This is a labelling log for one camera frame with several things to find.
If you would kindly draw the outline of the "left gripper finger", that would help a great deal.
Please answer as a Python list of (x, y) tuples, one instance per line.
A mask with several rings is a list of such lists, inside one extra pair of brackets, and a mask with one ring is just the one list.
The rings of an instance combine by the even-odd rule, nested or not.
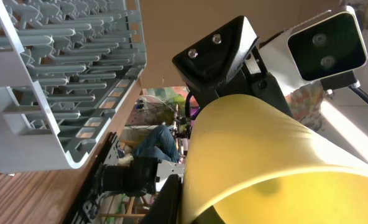
[(172, 174), (140, 224), (176, 224), (181, 197), (182, 179)]

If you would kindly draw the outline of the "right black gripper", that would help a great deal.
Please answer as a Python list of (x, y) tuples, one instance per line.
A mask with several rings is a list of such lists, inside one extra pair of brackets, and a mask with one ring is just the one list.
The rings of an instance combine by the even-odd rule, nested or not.
[[(254, 47), (257, 39), (247, 17), (237, 16), (172, 58), (182, 80), (202, 90), (201, 109), (223, 96), (243, 94), (254, 96), (293, 118), (277, 80), (267, 71)], [(250, 72), (244, 62), (248, 55), (255, 60), (250, 68), (259, 68), (260, 72)]]

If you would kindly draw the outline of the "yellow plastic cup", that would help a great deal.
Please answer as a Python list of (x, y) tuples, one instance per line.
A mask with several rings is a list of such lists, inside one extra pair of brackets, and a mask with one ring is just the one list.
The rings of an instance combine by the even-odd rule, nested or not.
[(182, 223), (368, 223), (368, 164), (266, 102), (229, 95), (195, 120)]

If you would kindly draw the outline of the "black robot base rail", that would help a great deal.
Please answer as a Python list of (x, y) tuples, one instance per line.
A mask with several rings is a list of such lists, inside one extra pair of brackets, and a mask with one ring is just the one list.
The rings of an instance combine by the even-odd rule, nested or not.
[(100, 153), (96, 156), (80, 191), (62, 221), (63, 224), (86, 224), (94, 221), (97, 209), (99, 208), (99, 202), (97, 202), (98, 197), (94, 195), (96, 173), (108, 158), (111, 148), (118, 142), (119, 137), (117, 132), (110, 132), (107, 135), (106, 142), (103, 144)]

